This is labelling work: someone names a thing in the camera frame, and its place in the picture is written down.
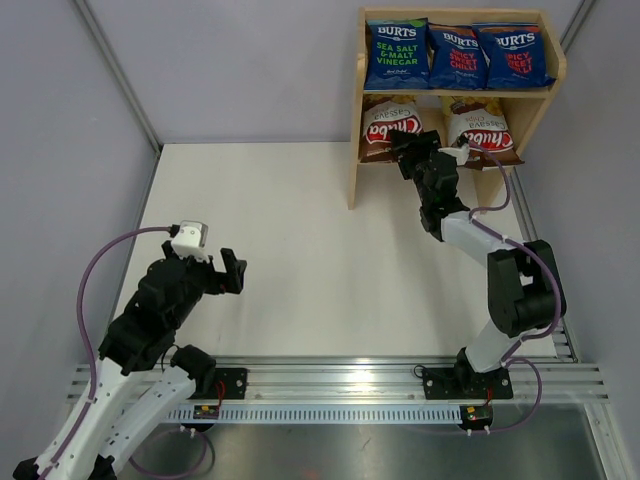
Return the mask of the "large Chuba cassava chips bag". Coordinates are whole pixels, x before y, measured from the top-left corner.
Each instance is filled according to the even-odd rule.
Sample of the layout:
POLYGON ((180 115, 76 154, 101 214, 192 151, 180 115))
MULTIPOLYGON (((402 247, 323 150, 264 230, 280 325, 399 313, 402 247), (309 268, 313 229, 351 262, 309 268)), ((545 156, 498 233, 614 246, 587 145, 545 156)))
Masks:
POLYGON ((441 102, 448 145, 457 145, 462 137, 470 145, 471 157, 464 165, 466 168, 494 169, 495 160, 503 167, 523 163, 516 153, 499 98, 444 96, 441 102))

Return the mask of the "blue Burts sea salt bag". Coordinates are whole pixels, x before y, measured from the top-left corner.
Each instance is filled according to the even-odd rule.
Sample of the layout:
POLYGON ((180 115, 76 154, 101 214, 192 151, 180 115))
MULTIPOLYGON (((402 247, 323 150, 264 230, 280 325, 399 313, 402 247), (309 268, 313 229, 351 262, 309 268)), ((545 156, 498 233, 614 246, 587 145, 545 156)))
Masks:
POLYGON ((368 20, 366 91, 429 87, 428 20, 368 20))

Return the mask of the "blue Burts chilli bag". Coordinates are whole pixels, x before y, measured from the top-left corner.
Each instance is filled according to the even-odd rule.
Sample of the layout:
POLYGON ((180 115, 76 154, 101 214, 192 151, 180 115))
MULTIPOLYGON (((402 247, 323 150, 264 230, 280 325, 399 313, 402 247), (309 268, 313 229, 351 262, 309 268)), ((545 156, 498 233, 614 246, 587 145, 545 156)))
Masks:
POLYGON ((478 43, 488 60, 486 88, 543 88, 555 79, 547 72, 544 41, 534 23, 475 23, 478 43))
POLYGON ((470 25, 430 23, 431 89, 483 90, 488 66, 477 36, 470 25))

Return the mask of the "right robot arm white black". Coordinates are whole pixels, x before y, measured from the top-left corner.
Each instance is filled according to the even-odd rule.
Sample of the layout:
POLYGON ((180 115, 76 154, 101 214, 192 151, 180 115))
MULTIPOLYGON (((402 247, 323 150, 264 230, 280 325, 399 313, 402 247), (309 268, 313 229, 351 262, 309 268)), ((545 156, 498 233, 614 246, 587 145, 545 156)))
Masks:
POLYGON ((551 335, 566 312, 553 249, 543 240, 519 242, 478 220, 479 208, 458 196, 458 168, 473 143, 461 137, 443 147, 437 131, 390 135, 404 179, 416 187, 420 220, 436 240, 485 268, 489 321, 450 367, 419 367, 429 400, 492 400, 513 396, 509 366, 526 342, 551 335))

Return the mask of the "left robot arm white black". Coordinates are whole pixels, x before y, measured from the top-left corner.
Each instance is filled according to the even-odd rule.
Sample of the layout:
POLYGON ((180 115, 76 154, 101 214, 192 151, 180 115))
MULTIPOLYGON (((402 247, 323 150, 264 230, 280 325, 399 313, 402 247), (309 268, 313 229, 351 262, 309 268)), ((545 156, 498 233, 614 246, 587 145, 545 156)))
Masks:
POLYGON ((136 401, 127 404, 175 341, 205 295, 239 294, 247 263, 222 249, 225 269, 197 250, 179 255, 169 242, 122 314, 112 321, 91 365, 91 380, 66 423, 39 456, 21 461, 15 479, 114 479, 167 414, 190 397, 222 399, 215 359, 194 345, 179 348, 136 401))

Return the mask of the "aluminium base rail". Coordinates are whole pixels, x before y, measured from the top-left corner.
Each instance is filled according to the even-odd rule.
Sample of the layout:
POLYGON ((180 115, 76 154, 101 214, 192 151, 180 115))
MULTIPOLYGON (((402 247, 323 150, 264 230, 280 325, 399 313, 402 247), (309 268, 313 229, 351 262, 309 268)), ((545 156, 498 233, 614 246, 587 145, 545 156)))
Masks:
POLYGON ((245 398, 187 399, 165 419, 173 424, 458 424, 462 412, 542 404, 606 404, 599 369, 567 358, 538 358, 509 368, 513 397, 428 400, 414 370, 446 367, 445 357, 221 357, 220 367, 248 371, 245 398))

